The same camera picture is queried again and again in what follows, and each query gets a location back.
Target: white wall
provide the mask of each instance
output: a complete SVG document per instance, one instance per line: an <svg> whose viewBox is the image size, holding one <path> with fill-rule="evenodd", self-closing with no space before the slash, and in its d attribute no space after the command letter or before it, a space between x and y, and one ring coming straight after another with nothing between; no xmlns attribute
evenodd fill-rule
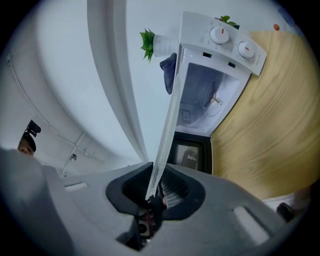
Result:
<svg viewBox="0 0 320 256"><path fill-rule="evenodd" d="M83 130L63 109L50 88L50 80L40 62L42 56L35 33L35 16L32 14L27 16L15 31L0 58L0 147L16 149L32 119L41 127L41 133L34 138L37 147L34 157L42 164L55 167L61 174L74 147L59 137L33 110L20 90L6 59L7 55L11 56L17 79L40 115L62 137L75 143ZM127 157L122 158L108 151L87 134L78 147L88 154L78 149L74 151L77 161L67 164L65 169L68 175L108 171L132 163Z"/></svg>
<svg viewBox="0 0 320 256"><path fill-rule="evenodd" d="M0 57L0 147L17 149L20 139L35 114L15 85L5 55Z"/></svg>
<svg viewBox="0 0 320 256"><path fill-rule="evenodd" d="M132 164L141 162L97 73L88 32L87 1L45 1L36 24L40 61L63 108L108 151Z"/></svg>

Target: control panel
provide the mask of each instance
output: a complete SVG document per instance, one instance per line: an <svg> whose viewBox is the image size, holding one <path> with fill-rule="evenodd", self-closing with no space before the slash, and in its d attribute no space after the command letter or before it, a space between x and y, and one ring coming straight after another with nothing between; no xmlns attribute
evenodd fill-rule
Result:
<svg viewBox="0 0 320 256"><path fill-rule="evenodd" d="M267 53L255 41L216 18L185 11L179 43L208 54L221 54L259 76Z"/></svg>

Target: black device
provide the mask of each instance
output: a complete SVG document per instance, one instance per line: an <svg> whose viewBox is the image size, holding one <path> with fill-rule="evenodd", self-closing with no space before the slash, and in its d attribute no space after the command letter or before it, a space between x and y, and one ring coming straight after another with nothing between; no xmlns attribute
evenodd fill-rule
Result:
<svg viewBox="0 0 320 256"><path fill-rule="evenodd" d="M210 137L175 132L167 163L212 174Z"/></svg>
<svg viewBox="0 0 320 256"><path fill-rule="evenodd" d="M41 128L34 121L30 121L25 133L32 134L34 137L37 137L37 134L41 133Z"/></svg>

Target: gray plastic surface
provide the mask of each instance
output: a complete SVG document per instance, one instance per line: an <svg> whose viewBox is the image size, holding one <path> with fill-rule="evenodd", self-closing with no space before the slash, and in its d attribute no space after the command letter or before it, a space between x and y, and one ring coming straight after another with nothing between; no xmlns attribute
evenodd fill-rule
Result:
<svg viewBox="0 0 320 256"><path fill-rule="evenodd" d="M117 212L105 197L110 180L143 163L85 176L59 179L52 167L41 166L17 151L0 150L0 187L5 202L22 228L38 245L57 255L265 255L279 239L285 222L260 200L222 178L169 165L202 184L201 207L182 220L164 220L152 241L137 252L116 241L132 232L134 218ZM88 187L67 192L64 185ZM245 207L265 228L270 239L256 246L233 210ZM288 234L284 229L279 236Z"/></svg>

